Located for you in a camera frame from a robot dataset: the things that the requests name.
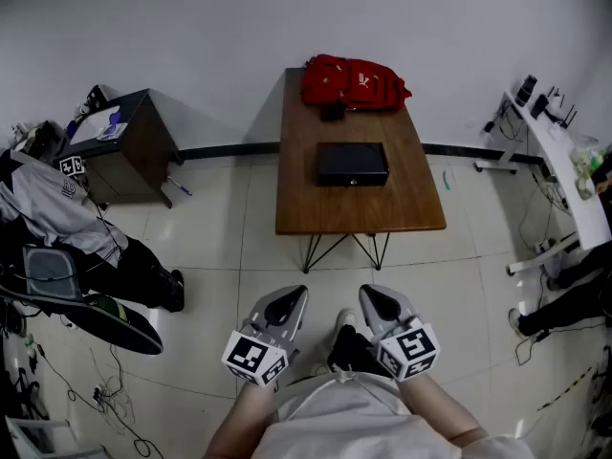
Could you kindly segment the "white drawstring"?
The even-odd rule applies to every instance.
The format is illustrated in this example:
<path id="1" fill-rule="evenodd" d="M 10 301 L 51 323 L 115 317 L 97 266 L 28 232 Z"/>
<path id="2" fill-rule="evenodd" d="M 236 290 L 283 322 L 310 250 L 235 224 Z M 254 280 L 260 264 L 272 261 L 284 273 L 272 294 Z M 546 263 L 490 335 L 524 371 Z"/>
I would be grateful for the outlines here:
<path id="1" fill-rule="evenodd" d="M 339 370 L 292 384 L 278 398 L 279 421 L 324 416 L 409 416 L 395 383 L 371 373 Z"/>

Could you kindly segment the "person's white shoe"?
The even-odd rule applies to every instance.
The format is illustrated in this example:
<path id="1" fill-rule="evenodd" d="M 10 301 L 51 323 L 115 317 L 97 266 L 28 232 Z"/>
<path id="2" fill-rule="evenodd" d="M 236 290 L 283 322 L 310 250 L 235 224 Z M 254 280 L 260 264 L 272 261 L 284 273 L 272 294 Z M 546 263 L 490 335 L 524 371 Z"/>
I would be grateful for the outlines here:
<path id="1" fill-rule="evenodd" d="M 341 310 L 339 312 L 339 315 L 336 321 L 335 337 L 339 336 L 340 331 L 344 327 L 355 329 L 356 325 L 357 325 L 357 318 L 356 318 L 355 311 L 350 308 Z"/>

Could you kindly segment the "person's black trousers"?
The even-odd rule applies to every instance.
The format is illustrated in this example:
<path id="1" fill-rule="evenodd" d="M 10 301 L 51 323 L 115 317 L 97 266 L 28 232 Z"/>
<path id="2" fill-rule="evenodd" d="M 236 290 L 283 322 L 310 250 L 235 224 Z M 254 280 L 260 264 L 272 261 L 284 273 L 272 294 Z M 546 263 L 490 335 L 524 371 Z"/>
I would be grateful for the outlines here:
<path id="1" fill-rule="evenodd" d="M 344 324 L 337 332 L 327 365 L 332 370 L 369 373 L 385 378 L 391 374 L 376 360 L 371 352 L 373 345 L 354 326 Z"/>

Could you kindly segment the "dark brown side cabinet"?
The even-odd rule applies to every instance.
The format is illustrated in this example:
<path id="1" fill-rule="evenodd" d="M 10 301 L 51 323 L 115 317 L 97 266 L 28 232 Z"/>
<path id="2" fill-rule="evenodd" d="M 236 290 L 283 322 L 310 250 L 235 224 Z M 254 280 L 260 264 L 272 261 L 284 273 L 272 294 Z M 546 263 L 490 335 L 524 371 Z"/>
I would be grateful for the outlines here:
<path id="1" fill-rule="evenodd" d="M 98 113 L 108 120 L 120 114 L 126 125 L 115 140 L 95 138 L 67 144 L 53 160 L 53 166 L 73 156 L 84 162 L 88 191 L 97 204 L 162 203 L 172 207 L 163 192 L 171 163 L 184 160 L 168 132 L 148 89 L 108 101 Z"/>

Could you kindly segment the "black board with green patch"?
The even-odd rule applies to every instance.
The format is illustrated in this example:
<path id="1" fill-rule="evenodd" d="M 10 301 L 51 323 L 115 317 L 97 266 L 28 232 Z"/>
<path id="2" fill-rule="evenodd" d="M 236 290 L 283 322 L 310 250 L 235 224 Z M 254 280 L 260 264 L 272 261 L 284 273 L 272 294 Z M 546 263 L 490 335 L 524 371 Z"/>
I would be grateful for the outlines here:
<path id="1" fill-rule="evenodd" d="M 155 356 L 164 350 L 160 336 L 147 318 L 107 295 L 77 298 L 26 295 L 0 285 L 0 296 L 26 302 L 46 314 L 64 315 L 84 332 L 132 352 Z"/>

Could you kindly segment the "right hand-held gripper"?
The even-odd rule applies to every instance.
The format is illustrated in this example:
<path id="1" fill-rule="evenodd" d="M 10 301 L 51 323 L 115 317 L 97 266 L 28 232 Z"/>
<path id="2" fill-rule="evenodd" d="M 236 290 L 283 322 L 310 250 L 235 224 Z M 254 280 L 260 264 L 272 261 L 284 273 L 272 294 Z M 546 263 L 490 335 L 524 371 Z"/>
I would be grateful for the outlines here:
<path id="1" fill-rule="evenodd" d="M 384 330 L 386 321 L 405 321 L 384 334 L 376 346 L 377 362 L 396 382 L 408 381 L 433 366 L 440 355 L 439 341 L 429 323 L 412 317 L 415 310 L 405 295 L 386 286 L 363 284 L 359 301 L 374 336 Z"/>

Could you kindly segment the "purple packet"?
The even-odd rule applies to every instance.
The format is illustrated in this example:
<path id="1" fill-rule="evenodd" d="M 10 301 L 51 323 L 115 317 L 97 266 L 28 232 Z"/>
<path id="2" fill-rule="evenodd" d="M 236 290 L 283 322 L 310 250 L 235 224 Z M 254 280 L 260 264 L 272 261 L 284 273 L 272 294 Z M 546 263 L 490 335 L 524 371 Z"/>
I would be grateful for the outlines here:
<path id="1" fill-rule="evenodd" d="M 121 119 L 121 112 L 117 111 L 109 115 L 109 123 L 103 127 L 97 140 L 100 142 L 110 142 L 118 139 L 127 127 L 127 123 Z"/>

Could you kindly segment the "yellow and black strip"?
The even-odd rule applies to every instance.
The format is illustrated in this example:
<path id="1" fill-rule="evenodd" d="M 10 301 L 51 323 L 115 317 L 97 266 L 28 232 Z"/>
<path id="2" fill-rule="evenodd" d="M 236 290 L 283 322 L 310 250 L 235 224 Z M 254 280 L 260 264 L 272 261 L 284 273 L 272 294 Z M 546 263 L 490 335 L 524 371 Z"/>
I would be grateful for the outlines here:
<path id="1" fill-rule="evenodd" d="M 561 398 L 563 398 L 566 394 L 568 394 L 573 388 L 575 388 L 581 381 L 585 379 L 585 377 L 592 371 L 593 366 L 589 366 L 582 374 L 580 374 L 574 381 L 572 381 L 563 391 L 561 391 L 557 396 L 555 396 L 549 402 L 543 404 L 539 408 L 536 409 L 536 412 L 543 411 L 554 405 Z"/>

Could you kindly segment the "white and blue pen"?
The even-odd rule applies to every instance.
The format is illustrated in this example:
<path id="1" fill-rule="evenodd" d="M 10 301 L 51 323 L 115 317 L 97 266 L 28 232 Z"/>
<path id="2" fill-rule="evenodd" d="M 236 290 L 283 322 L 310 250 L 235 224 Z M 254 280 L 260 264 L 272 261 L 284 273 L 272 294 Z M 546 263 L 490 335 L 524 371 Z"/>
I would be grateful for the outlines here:
<path id="1" fill-rule="evenodd" d="M 187 196 L 192 196 L 192 192 L 185 188 L 183 185 L 181 185 L 180 183 L 178 183 L 175 179 L 173 179 L 171 176 L 167 176 L 166 180 L 168 182 L 170 182 L 172 185 L 176 186 L 178 189 L 180 189 L 184 194 L 186 194 Z"/>

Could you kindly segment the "red backpack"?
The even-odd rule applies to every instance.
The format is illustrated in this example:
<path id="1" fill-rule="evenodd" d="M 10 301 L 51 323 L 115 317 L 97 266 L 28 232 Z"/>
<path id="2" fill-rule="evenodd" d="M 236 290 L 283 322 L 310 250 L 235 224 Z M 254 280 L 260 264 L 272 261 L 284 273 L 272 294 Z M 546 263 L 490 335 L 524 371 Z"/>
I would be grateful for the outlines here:
<path id="1" fill-rule="evenodd" d="M 305 65 L 301 84 L 304 104 L 341 101 L 348 111 L 395 111 L 412 97 L 393 70 L 372 61 L 316 55 Z"/>

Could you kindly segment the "person's white shirt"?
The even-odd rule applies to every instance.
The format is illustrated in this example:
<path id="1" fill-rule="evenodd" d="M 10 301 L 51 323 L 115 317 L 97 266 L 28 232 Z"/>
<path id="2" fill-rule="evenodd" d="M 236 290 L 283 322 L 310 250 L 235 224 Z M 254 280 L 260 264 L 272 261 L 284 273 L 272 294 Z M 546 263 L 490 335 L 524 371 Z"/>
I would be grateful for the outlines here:
<path id="1" fill-rule="evenodd" d="M 283 398 L 281 389 L 275 398 Z M 276 414 L 251 459 L 535 459 L 509 435 L 458 448 L 418 415 L 324 416 L 279 421 Z"/>

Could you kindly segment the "white frame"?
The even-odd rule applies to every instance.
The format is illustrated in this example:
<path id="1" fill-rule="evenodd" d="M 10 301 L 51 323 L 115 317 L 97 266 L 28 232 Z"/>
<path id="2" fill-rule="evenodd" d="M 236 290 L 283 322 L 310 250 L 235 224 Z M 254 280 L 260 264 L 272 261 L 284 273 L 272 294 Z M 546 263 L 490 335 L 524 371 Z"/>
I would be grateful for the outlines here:
<path id="1" fill-rule="evenodd" d="M 5 421 L 19 459 L 109 459 L 102 445 L 82 445 L 68 421 Z"/>

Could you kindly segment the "black box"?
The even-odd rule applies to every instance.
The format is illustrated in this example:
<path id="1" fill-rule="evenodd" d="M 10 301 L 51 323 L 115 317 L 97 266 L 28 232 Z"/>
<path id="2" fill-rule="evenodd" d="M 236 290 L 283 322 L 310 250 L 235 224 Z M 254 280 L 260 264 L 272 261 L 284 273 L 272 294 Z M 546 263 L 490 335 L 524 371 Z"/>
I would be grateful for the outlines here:
<path id="1" fill-rule="evenodd" d="M 389 166 L 381 142 L 320 142 L 317 144 L 315 180 L 318 173 L 387 172 Z"/>

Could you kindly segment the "person's left forearm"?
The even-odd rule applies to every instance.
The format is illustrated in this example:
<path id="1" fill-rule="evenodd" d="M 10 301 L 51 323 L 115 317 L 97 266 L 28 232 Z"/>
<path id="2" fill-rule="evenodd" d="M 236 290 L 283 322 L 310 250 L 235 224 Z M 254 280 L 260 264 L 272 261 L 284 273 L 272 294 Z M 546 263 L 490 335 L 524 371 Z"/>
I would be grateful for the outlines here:
<path id="1" fill-rule="evenodd" d="M 203 459 L 251 459 L 275 412 L 272 386 L 245 383 Z"/>

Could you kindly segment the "white desk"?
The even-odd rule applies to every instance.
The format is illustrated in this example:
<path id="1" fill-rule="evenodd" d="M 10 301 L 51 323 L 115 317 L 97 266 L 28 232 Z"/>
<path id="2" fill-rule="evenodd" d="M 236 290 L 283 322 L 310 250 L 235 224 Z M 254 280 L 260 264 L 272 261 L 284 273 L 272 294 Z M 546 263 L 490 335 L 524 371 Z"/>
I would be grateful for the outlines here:
<path id="1" fill-rule="evenodd" d="M 518 105 L 513 94 L 508 90 L 503 93 L 502 103 L 516 111 L 531 132 L 531 137 L 539 143 L 546 163 L 563 191 L 575 224 L 573 233 L 546 250 L 542 249 L 536 257 L 508 265 L 507 274 L 514 275 L 525 270 L 539 268 L 574 244 L 578 244 L 581 249 L 590 250 L 612 241 L 612 229 L 608 224 L 599 197 L 596 194 L 588 199 L 580 197 L 576 185 L 578 176 L 570 158 L 570 142 L 567 134 L 555 126 L 544 114 L 539 115 L 536 119 L 533 118 L 529 108 Z"/>

